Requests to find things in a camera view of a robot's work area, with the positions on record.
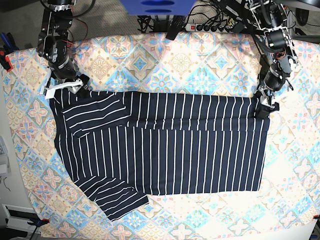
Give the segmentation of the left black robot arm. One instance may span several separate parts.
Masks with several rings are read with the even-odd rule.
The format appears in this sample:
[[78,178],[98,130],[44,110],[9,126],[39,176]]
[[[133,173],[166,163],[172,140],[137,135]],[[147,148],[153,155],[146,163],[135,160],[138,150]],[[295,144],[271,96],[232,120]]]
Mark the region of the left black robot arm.
[[289,81],[298,65],[283,5],[273,0],[218,0],[217,4],[236,22],[232,31],[248,31],[262,52],[262,68],[255,93],[259,100],[257,112],[278,111],[275,94]]

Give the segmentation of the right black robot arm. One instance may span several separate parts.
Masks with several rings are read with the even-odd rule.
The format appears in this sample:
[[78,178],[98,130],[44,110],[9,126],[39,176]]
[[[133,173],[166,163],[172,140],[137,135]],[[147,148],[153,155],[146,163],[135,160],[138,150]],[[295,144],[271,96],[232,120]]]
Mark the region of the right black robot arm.
[[67,48],[70,10],[44,11],[44,30],[38,54],[45,58],[60,84],[47,84],[45,97],[57,122],[66,123],[76,133],[107,125],[137,125],[143,128],[176,128],[186,122],[267,121],[279,106],[268,105],[269,96],[257,87],[252,97],[215,96],[213,73],[206,71],[196,54],[190,34],[185,40],[170,41],[161,63],[152,55],[153,34],[145,35],[126,58],[133,70],[151,69],[146,82],[123,78],[119,73],[105,91],[90,91],[89,77],[77,75]]

